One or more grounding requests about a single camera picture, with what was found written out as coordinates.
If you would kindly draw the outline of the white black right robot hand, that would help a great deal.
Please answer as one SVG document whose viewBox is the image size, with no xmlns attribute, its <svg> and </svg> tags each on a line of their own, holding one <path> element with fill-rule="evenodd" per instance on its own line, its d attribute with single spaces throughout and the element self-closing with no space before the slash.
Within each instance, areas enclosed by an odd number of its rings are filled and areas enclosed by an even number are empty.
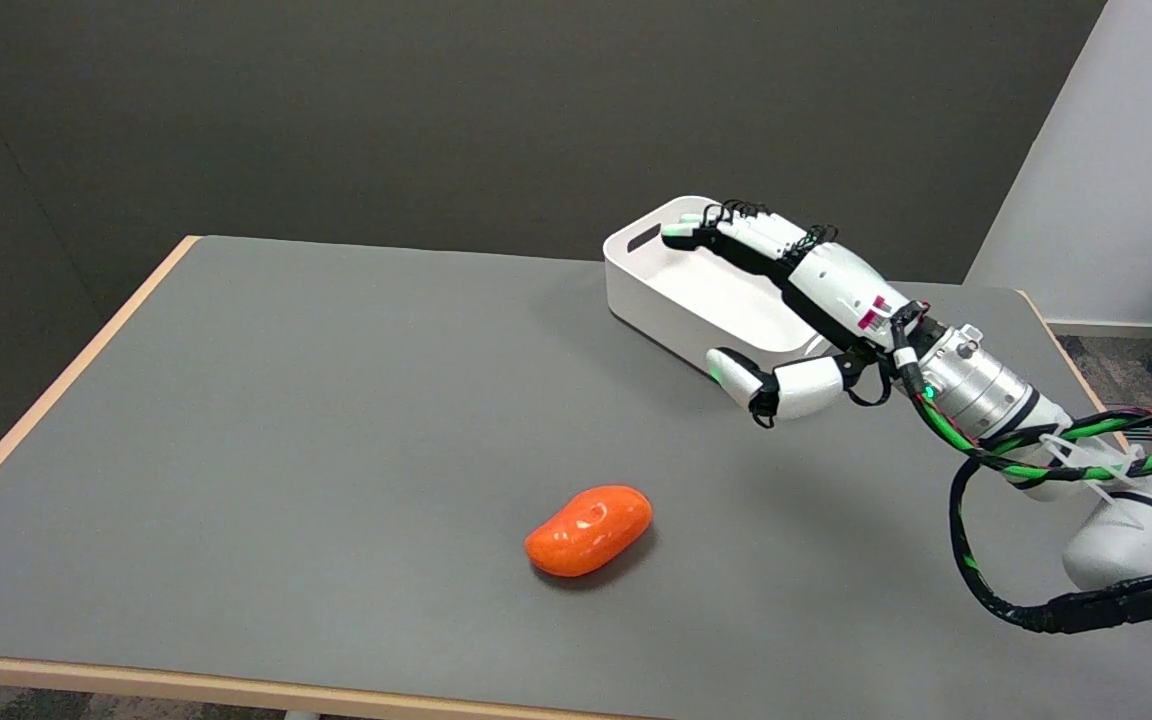
<svg viewBox="0 0 1152 720">
<path fill-rule="evenodd" d="M 764 369 L 730 347 L 708 348 L 707 374 L 760 429 L 799 419 L 847 396 L 856 406 L 890 400 L 925 305 L 896 291 L 882 274 L 838 242 L 829 223 L 806 229 L 761 202 L 712 202 L 660 228 L 668 249 L 707 250 L 749 275 L 767 279 L 791 314 L 835 354 Z"/>
</svg>

